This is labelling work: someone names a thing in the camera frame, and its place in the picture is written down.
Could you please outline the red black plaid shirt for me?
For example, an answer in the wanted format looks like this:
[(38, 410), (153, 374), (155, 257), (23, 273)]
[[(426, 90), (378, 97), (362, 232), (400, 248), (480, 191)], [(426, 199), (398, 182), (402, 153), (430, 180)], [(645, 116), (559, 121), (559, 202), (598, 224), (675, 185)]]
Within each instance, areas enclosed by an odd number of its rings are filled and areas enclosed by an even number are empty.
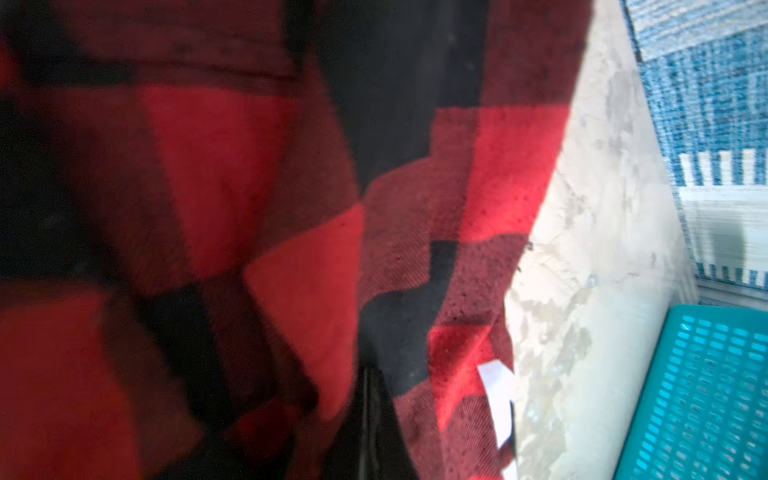
[(5, 1), (1, 475), (516, 474), (504, 296), (588, 1)]

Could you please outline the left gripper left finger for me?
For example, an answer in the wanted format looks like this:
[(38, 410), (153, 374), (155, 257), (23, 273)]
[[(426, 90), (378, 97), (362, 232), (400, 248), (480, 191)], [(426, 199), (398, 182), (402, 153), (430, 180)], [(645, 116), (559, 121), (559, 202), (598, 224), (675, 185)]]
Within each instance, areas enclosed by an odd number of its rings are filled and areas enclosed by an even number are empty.
[(330, 448), (322, 479), (369, 478), (369, 369), (359, 369), (355, 394), (345, 421)]

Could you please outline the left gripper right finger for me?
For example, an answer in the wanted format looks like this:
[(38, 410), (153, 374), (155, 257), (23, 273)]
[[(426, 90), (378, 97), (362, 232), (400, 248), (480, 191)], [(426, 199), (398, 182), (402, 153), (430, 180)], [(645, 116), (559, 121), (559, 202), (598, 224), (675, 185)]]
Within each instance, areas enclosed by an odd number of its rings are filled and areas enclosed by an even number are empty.
[(367, 368), (367, 478), (417, 479), (383, 376)]

